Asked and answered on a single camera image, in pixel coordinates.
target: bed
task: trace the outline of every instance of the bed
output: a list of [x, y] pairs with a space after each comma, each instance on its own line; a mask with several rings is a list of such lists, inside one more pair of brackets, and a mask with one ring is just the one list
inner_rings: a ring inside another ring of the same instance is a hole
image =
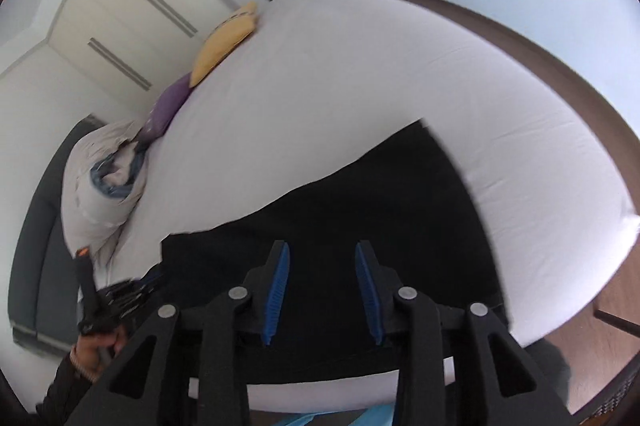
[[[167, 235], [249, 215], [417, 119], [475, 201], [511, 332], [522, 345], [545, 336], [600, 291], [635, 242], [626, 186], [541, 80], [400, 0], [274, 0], [149, 150], [145, 193], [98, 283], [143, 276]], [[392, 400], [396, 377], [257, 385], [250, 405], [364, 408]]]

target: silver screw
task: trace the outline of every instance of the silver screw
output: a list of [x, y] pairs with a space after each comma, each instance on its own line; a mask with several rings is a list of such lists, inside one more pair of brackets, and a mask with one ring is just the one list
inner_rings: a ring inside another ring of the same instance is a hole
[[158, 316], [161, 318], [170, 318], [174, 314], [175, 307], [173, 305], [162, 305], [162, 307], [158, 309]]
[[398, 295], [404, 300], [412, 300], [418, 295], [418, 292], [413, 287], [405, 285], [398, 289]]
[[243, 298], [246, 298], [246, 295], [248, 294], [249, 291], [242, 287], [242, 285], [238, 285], [237, 287], [229, 289], [229, 298], [231, 298], [232, 300], [241, 300]]
[[472, 303], [471, 307], [469, 307], [471, 312], [473, 314], [475, 314], [476, 316], [486, 316], [486, 314], [489, 312], [489, 309], [486, 307], [486, 305], [484, 303]]

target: black sleeve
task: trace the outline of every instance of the black sleeve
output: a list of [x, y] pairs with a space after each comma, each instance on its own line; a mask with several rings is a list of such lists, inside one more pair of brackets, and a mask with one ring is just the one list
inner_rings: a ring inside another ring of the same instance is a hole
[[29, 426], [63, 426], [89, 388], [91, 382], [76, 371], [66, 356], [44, 400], [36, 406], [36, 413], [31, 414]]

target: human hand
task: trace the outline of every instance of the human hand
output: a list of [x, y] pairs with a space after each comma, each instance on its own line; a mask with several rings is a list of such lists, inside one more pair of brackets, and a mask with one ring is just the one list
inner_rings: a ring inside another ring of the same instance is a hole
[[89, 380], [96, 380], [106, 366], [98, 353], [99, 348], [113, 348], [117, 356], [127, 344], [127, 331], [120, 325], [110, 334], [92, 334], [78, 337], [71, 355], [71, 362]]

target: drawer handle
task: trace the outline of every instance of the drawer handle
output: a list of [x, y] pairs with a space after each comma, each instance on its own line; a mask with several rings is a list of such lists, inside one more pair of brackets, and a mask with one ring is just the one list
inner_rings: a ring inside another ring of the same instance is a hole
[[166, 16], [166, 18], [172, 21], [189, 38], [193, 38], [193, 36], [198, 32], [198, 30], [194, 28], [186, 18], [184, 18], [180, 13], [174, 10], [164, 0], [147, 0], [147, 1], [153, 7], [155, 7], [156, 10], [158, 10], [160, 13]]
[[142, 90], [148, 91], [152, 87], [152, 84], [148, 80], [137, 73], [132, 67], [124, 63], [124, 61], [114, 55], [113, 52], [104, 47], [104, 45], [98, 42], [95, 38], [90, 39], [87, 42], [87, 45], [107, 60], [111, 65], [116, 67], [116, 69], [122, 72], [124, 76], [128, 77], [138, 87], [142, 88]]

